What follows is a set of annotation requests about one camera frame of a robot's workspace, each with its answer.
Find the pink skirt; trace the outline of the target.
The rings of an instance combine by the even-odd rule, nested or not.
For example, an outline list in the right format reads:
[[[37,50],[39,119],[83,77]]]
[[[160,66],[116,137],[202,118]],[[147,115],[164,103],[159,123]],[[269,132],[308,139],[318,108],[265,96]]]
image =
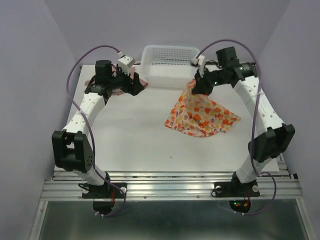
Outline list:
[[[131,78],[133,78],[134,73],[136,72],[136,66],[132,66],[130,68],[130,72],[131,72]],[[139,79],[140,83],[143,85],[144,88],[146,88],[148,86],[148,83],[146,81],[144,81],[142,78]],[[84,85],[87,87],[90,83],[90,80],[86,80]],[[123,92],[120,88],[115,89],[112,91],[112,95],[113,96],[120,96],[122,94],[124,94],[125,92]]]

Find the orange floral skirt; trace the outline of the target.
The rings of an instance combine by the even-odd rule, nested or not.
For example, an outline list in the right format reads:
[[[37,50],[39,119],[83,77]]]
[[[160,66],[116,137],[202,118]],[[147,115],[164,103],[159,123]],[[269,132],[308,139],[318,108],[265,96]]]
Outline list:
[[[196,80],[190,80],[173,106],[164,125],[192,137],[206,138],[228,132],[241,118],[205,94],[192,94]]]

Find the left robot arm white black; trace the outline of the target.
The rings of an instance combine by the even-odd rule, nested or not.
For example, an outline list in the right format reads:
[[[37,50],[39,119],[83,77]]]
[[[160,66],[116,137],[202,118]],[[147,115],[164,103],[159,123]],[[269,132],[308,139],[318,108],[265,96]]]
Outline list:
[[[130,56],[121,57],[116,65],[109,60],[98,60],[76,113],[51,137],[55,165],[77,174],[85,181],[80,187],[100,197],[108,196],[111,190],[125,195],[126,188],[111,183],[109,174],[96,165],[92,125],[114,92],[120,90],[136,96],[145,89],[139,74],[133,71],[134,64]]]

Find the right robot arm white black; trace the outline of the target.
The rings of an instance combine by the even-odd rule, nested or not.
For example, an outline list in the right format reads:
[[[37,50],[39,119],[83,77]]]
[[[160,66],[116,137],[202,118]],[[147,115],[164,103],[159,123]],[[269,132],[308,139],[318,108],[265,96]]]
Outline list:
[[[252,116],[252,132],[248,157],[230,181],[215,182],[211,194],[216,198],[258,197],[257,177],[265,173],[263,169],[271,160],[286,151],[295,128],[285,124],[270,104],[259,84],[256,65],[240,62],[233,46],[218,50],[216,56],[219,69],[213,71],[206,67],[203,55],[191,60],[197,67],[192,93],[207,95],[214,87],[231,85]]]

